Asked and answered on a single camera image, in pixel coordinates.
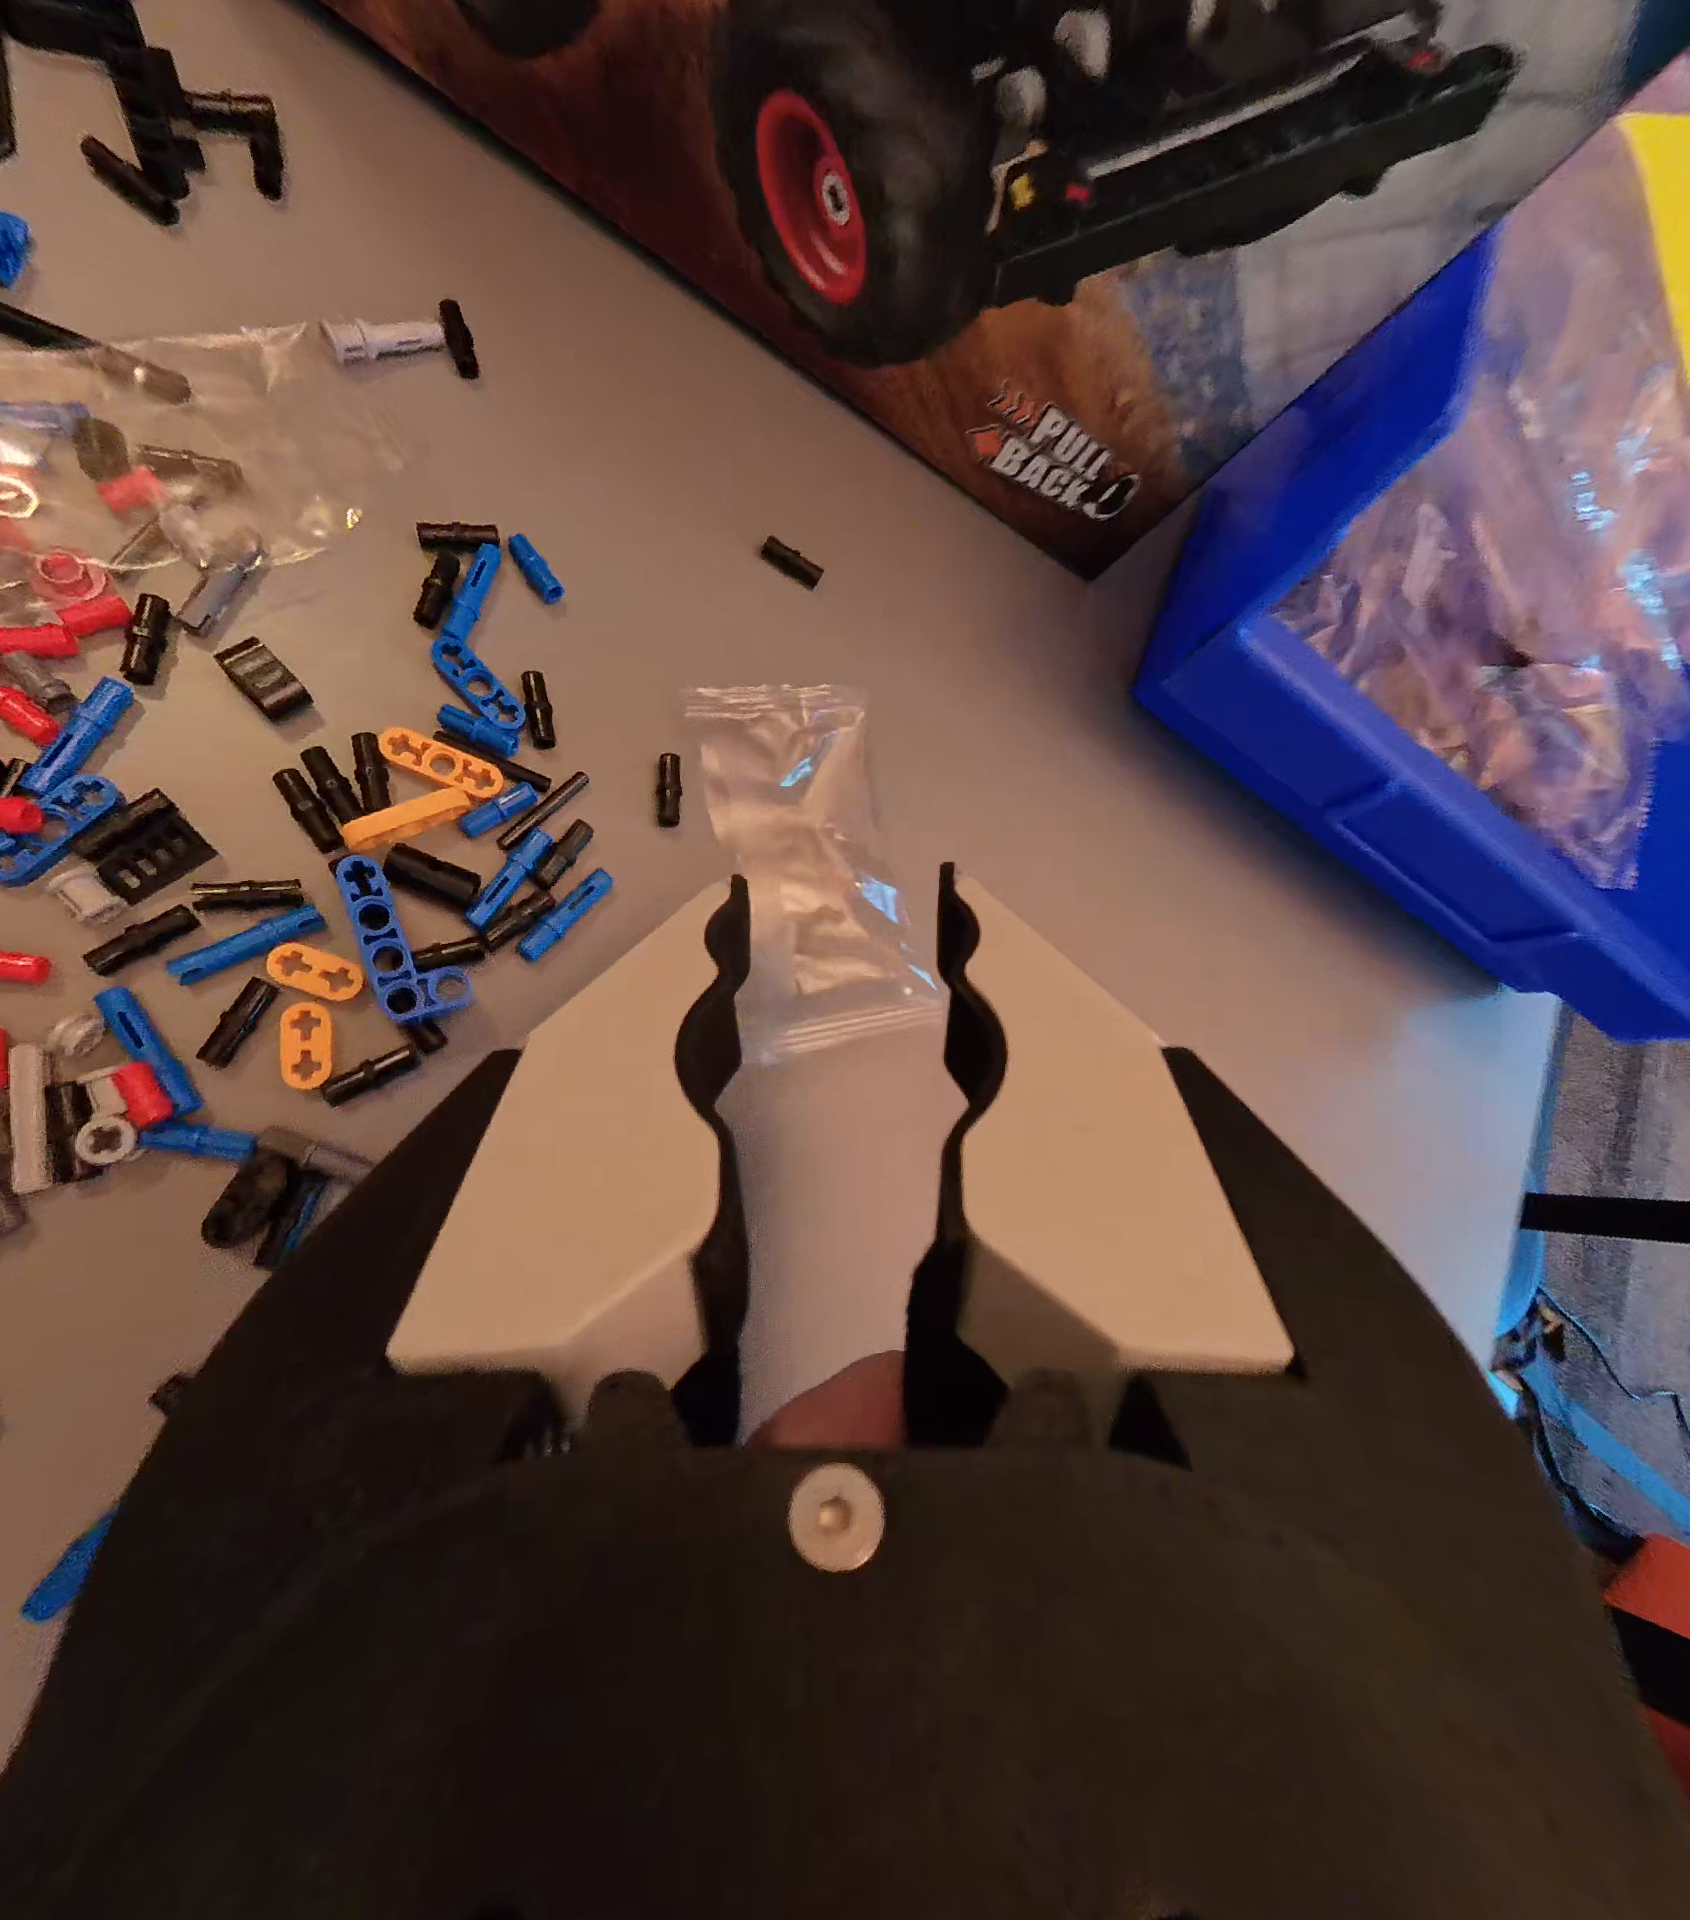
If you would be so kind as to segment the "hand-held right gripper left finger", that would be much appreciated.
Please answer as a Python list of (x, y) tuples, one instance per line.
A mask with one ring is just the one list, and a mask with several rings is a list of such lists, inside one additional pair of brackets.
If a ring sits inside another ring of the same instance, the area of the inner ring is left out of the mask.
[(728, 875), (527, 1031), (389, 1334), (396, 1372), (534, 1374), (569, 1418), (644, 1374), (691, 1442), (736, 1439), (749, 1247), (718, 1102), (749, 965)]

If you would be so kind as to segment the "pile of small toy pins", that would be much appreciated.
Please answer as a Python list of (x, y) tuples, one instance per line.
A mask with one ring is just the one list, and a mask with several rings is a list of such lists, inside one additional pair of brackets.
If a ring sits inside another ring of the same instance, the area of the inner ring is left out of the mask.
[(77, 833), (155, 788), (127, 793), (96, 762), (157, 685), (173, 634), (208, 634), (255, 570), (198, 587), (183, 607), (103, 591), (37, 625), (0, 625), (0, 722), (34, 746), (0, 756), (0, 892), (41, 888), (74, 924), (108, 927), (77, 957), (94, 980), (155, 957), (182, 988), (251, 967), (190, 1058), (126, 986), (97, 990), (41, 1041), (0, 1023), (0, 1237), (25, 1225), (32, 1195), (154, 1148), (233, 1164), (204, 1236), (209, 1245), (255, 1236), (255, 1259), (272, 1263), (327, 1185), (349, 1178), (347, 1161), (202, 1121), (190, 1065), (233, 1065), (277, 1006), (284, 1088), (331, 1107), (378, 1092), (445, 1043), (442, 1023), (472, 1002), (483, 957), (503, 946), (543, 957), (611, 890), (611, 875), (593, 872), (559, 897), (592, 829), (573, 822), (554, 835), (551, 824), (588, 778), (551, 779), (517, 762), (522, 746), (557, 744), (543, 674), (507, 683), (476, 643), (501, 560), (545, 607), (563, 600), (563, 581), (522, 534), (496, 543), (493, 525), (419, 522), (416, 535), (429, 568), (412, 618), (451, 702), (429, 728), (354, 731), (349, 768), (311, 744), (270, 776), (326, 863), (331, 916), (298, 875), (202, 875), (215, 860), (126, 904), (72, 856)]

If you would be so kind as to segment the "crumpled clear plastic bags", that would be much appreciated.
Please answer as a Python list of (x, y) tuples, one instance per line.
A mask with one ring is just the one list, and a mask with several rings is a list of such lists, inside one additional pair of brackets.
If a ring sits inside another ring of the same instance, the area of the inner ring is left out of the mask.
[(1501, 220), (1455, 421), (1272, 616), (1604, 892), (1690, 736), (1690, 387), (1618, 120)]

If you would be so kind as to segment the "grey desk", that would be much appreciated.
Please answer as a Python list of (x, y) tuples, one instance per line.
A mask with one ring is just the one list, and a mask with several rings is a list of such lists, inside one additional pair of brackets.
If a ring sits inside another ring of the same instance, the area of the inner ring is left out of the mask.
[[(929, 960), (944, 860), (977, 877), (1167, 1043), (1193, 1047), (1385, 1241), (1481, 1362), (1523, 1187), (1551, 1006), (1508, 996), (1146, 722), (1127, 685), (1175, 528), (1095, 583), (948, 486), (689, 298), (320, 14), (138, 3), (187, 83), (268, 94), (287, 200), (214, 148), (182, 228), (89, 177), (111, 130), (86, 66), (13, 54), (0, 208), (35, 235), (16, 302), (100, 338), (461, 302), (481, 380), (442, 354), (344, 382), (402, 448), (357, 528), (242, 607), (310, 685), (314, 733), (425, 723), (444, 685), (410, 611), (419, 517), (526, 532), (543, 607), (503, 564), (483, 657), (543, 669), (606, 899), (541, 965), (510, 954), (419, 1071), (342, 1109), (282, 1086), (272, 1025), (198, 1071), (205, 1115), (383, 1155), (510, 1043), (726, 872), (689, 776), (693, 685), (842, 683), (865, 702), (886, 862)], [(722, 1102), (751, 1231), (743, 1423), (897, 1342), (955, 1113), (936, 1023), (762, 1071)], [(0, 1239), (0, 1767), (57, 1626), (23, 1597), (117, 1500), (159, 1420), (261, 1278), (205, 1247), (228, 1168), (146, 1154), (52, 1191)]]

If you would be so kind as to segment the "blue plastic bin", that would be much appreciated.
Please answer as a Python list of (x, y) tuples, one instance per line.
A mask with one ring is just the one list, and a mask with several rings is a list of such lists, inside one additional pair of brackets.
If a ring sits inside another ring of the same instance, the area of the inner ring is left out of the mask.
[(1690, 733), (1656, 759), (1636, 885), (1602, 890), (1272, 611), (1454, 425), (1508, 215), (1215, 469), (1133, 695), (1504, 986), (1553, 996), (1616, 1039), (1690, 1039)]

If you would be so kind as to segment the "clear bag with pieces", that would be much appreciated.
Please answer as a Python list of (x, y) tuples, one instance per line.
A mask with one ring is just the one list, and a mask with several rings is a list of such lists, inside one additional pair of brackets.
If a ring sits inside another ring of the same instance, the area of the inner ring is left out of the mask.
[(402, 454), (306, 323), (0, 348), (0, 618), (304, 564)]

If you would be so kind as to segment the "grey pin with black end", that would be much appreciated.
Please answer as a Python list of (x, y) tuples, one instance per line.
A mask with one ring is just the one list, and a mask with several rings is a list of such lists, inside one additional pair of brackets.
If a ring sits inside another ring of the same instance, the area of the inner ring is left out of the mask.
[(344, 368), (442, 354), (458, 378), (466, 382), (479, 378), (474, 330), (463, 307), (451, 298), (437, 302), (433, 317), (397, 321), (324, 317), (317, 331)]

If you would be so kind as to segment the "black grille tile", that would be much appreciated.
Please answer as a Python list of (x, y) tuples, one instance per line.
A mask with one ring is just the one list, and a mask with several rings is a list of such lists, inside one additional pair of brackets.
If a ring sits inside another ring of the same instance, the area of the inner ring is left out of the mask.
[(217, 857), (208, 838), (157, 785), (80, 832), (70, 856), (91, 866), (124, 904), (149, 899)]

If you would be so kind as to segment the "toy truck set box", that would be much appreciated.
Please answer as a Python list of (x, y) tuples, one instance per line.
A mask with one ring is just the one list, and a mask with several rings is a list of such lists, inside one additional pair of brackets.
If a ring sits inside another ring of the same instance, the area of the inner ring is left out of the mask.
[(324, 12), (1084, 577), (1690, 48), (1690, 3)]

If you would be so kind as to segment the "small clear bag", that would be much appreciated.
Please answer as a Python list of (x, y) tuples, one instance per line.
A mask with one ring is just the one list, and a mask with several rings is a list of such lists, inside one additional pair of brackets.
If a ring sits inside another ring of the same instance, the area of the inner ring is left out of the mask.
[(747, 888), (742, 1059), (782, 1065), (934, 1019), (944, 991), (884, 844), (861, 691), (691, 685), (684, 717), (710, 828)]

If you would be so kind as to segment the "long black toy axle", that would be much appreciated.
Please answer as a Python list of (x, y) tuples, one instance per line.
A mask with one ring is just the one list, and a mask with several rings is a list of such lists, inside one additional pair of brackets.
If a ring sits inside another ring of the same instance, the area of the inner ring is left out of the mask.
[(20, 348), (83, 351), (111, 382), (151, 399), (183, 405), (192, 402), (192, 383), (182, 371), (164, 368), (142, 354), (100, 341), (60, 321), (0, 299), (0, 338)]

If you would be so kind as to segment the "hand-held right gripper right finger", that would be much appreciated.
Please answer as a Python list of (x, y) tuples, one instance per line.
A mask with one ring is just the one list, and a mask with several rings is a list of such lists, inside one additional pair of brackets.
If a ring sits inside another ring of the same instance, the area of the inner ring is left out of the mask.
[(1167, 1047), (953, 862), (934, 910), (957, 1109), (906, 1304), (906, 1436), (980, 1446), (1053, 1375), (1087, 1439), (1174, 1446), (1152, 1378), (1270, 1378), (1295, 1352)]

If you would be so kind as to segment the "black toy steering linkage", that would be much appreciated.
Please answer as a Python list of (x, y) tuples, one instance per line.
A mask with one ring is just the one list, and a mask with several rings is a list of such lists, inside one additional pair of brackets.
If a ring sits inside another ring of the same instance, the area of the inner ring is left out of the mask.
[(77, 141), (91, 177), (113, 197), (159, 228), (173, 228), (190, 179), (205, 170), (204, 136), (239, 141), (255, 191), (270, 203), (285, 197), (285, 158), (275, 101), (238, 90), (190, 90), (175, 58), (155, 46), (111, 46), (101, 66), (121, 114), (130, 156), (96, 133)]

